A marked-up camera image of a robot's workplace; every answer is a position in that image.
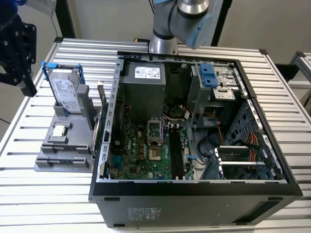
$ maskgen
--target motherboard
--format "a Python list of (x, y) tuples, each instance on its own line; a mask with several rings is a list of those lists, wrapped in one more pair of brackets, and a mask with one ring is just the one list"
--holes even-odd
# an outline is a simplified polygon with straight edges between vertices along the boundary
[[(178, 139), (178, 147), (171, 148), (169, 126), (160, 121), (150, 120), (148, 124), (131, 124), (125, 127), (124, 147), (122, 155), (113, 155), (111, 178), (119, 180), (193, 180), (192, 164), (187, 161), (189, 142), (186, 128), (179, 127), (174, 136)], [(175, 176), (176, 167), (182, 175)]]

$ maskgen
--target black pole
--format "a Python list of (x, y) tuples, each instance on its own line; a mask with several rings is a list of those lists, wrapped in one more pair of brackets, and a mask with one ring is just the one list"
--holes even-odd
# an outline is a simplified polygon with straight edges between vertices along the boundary
[(64, 38), (76, 38), (67, 0), (56, 2), (56, 17)]
[(219, 17), (218, 17), (218, 21), (217, 21), (217, 25), (216, 25), (216, 29), (214, 32), (214, 36), (212, 39), (211, 46), (215, 46), (215, 47), (218, 46), (218, 42), (219, 42), (220, 36), (222, 34), (223, 27), (225, 24), (225, 19), (227, 17), (229, 8), (231, 7), (231, 3), (232, 3), (232, 0), (224, 0), (223, 1), (222, 8), (221, 8), (220, 13), (219, 13)]

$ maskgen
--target white wall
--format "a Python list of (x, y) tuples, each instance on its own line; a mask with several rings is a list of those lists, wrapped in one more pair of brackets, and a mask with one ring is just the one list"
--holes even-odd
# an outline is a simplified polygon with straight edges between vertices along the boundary
[(219, 46), (266, 49), (276, 63), (311, 51), (311, 0), (233, 0)]
[[(46, 58), (51, 49), (56, 32), (51, 19), (41, 12), (28, 6), (21, 6), (18, 8), (18, 14), (23, 22), (32, 23), (37, 27), (36, 64), (32, 65), (34, 78), (41, 67), (41, 62)], [(58, 35), (61, 36), (57, 18), (54, 16), (53, 20), (58, 30)], [(24, 96), (20, 89), (0, 83), (0, 117), (11, 122), (23, 99)], [(0, 121), (0, 140), (8, 126), (8, 124)]]
[(153, 34), (148, 0), (68, 0), (77, 38), (134, 41)]

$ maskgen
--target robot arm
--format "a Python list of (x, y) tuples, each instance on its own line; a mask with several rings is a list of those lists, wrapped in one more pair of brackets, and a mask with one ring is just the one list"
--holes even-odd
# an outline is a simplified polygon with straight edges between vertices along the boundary
[(177, 54), (177, 40), (196, 49), (212, 23), (209, 0), (155, 0), (154, 35), (150, 53)]
[(25, 96), (37, 90), (31, 78), (36, 59), (36, 27), (21, 21), (17, 4), (25, 1), (0, 0), (0, 83), (17, 86)]

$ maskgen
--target metal table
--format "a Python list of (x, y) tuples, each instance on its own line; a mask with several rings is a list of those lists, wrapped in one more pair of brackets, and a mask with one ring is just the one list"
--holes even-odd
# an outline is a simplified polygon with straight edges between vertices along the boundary
[(297, 52), (291, 60), (291, 63), (296, 65), (303, 75), (307, 78), (306, 81), (289, 81), (291, 88), (311, 89), (311, 53)]
[[(109, 98), (118, 50), (147, 52), (146, 43), (64, 39), (54, 43), (47, 62), (84, 67), (90, 97), (100, 104), (97, 81)], [(33, 166), (47, 133), (54, 98), (40, 71), (38, 94), (25, 98), (0, 143), (0, 231), (9, 232), (310, 232), (311, 119), (268, 55), (259, 50), (179, 45), (180, 55), (239, 59), (258, 95), (270, 126), (304, 197), (257, 226), (235, 228), (107, 229), (95, 204), (88, 203), (91, 174), (35, 172)]]

